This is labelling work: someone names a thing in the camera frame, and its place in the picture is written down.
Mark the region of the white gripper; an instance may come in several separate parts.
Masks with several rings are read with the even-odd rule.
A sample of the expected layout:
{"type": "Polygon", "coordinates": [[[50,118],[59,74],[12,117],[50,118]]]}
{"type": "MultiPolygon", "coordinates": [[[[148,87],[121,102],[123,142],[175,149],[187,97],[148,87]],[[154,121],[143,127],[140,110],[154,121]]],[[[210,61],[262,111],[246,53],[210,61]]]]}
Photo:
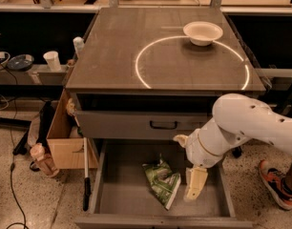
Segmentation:
{"type": "Polygon", "coordinates": [[[198,166],[187,168],[185,173],[184,200],[193,201],[199,196],[206,183],[208,172],[204,168],[211,168],[220,162],[225,153],[243,144],[245,137],[223,130],[211,118],[189,136],[175,135],[173,141],[185,148],[188,160],[198,166]]]}

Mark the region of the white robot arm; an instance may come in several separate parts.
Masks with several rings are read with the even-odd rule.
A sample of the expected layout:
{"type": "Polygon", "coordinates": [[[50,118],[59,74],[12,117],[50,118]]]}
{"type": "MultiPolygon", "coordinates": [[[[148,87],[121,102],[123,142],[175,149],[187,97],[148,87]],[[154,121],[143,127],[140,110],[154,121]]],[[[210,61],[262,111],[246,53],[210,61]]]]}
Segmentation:
{"type": "Polygon", "coordinates": [[[292,118],[277,114],[265,103],[241,94],[225,94],[212,109],[212,118],[189,135],[175,135],[193,164],[186,170],[184,198],[196,199],[202,191],[207,170],[225,153],[257,139],[292,156],[292,118]]]}

